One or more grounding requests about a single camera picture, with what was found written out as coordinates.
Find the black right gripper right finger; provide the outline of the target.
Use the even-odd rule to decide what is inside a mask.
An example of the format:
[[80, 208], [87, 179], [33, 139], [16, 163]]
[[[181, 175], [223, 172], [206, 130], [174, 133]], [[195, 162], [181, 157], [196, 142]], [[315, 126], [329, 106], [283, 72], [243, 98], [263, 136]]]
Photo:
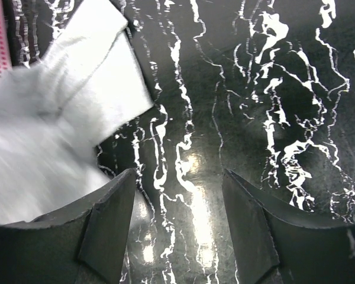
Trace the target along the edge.
[[241, 283], [355, 283], [355, 224], [295, 208], [231, 170], [222, 194]]

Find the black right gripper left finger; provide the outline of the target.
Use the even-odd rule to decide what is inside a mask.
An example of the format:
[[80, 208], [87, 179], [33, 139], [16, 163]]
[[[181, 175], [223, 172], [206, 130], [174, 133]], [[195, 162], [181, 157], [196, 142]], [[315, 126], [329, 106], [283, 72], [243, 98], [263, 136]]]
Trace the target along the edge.
[[135, 190], [127, 169], [32, 222], [0, 225], [0, 283], [118, 283]]

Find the grey t shirt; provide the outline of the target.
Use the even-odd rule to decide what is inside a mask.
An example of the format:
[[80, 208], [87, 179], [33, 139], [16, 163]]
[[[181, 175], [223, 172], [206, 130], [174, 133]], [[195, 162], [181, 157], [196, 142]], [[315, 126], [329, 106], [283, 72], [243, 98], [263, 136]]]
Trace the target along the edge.
[[127, 24], [109, 1], [83, 1], [39, 62], [0, 78], [0, 224], [109, 182], [95, 146], [153, 106]]

